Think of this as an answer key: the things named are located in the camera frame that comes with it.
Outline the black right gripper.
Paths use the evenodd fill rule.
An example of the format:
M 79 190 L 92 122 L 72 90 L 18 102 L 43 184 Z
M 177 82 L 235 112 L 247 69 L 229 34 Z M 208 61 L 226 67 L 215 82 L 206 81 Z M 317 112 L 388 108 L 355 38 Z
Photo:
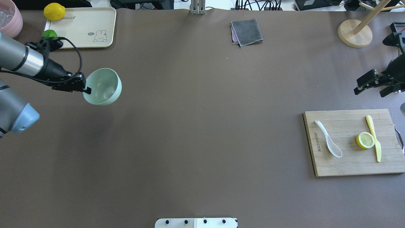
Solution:
M 392 92 L 405 91 L 405 57 L 404 54 L 399 55 L 391 60 L 387 69 L 379 74 L 376 70 L 370 70 L 356 80 L 357 87 L 354 88 L 354 94 L 359 95 L 363 90 L 386 86 L 379 94 L 381 97 L 386 97 Z

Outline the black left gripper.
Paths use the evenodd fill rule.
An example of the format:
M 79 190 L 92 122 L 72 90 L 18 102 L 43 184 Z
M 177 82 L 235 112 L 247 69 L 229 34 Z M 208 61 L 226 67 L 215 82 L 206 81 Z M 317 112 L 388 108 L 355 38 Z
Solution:
M 92 91 L 90 87 L 86 87 L 86 79 L 82 72 L 76 73 L 66 82 L 56 83 L 52 86 L 52 89 L 64 92 L 83 92 L 88 95 L 91 95 Z

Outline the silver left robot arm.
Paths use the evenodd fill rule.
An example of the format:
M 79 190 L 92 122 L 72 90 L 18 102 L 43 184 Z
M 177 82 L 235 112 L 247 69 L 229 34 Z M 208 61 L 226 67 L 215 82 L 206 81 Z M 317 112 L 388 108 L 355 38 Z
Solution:
M 50 53 L 62 48 L 67 41 L 79 56 L 79 67 L 75 73 L 50 58 Z M 9 74 L 48 86 L 55 91 L 82 92 L 92 94 L 82 72 L 83 60 L 78 48 L 65 37 L 41 37 L 37 42 L 20 43 L 1 34 L 1 74 Z M 21 134 L 36 123 L 40 114 L 27 102 L 18 90 L 1 80 L 1 138 L 7 133 Z

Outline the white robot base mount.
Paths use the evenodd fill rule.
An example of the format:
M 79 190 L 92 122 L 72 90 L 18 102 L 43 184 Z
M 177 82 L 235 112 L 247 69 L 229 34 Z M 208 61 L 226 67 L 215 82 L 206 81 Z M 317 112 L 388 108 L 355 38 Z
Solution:
M 238 228 L 237 218 L 161 218 L 155 228 Z

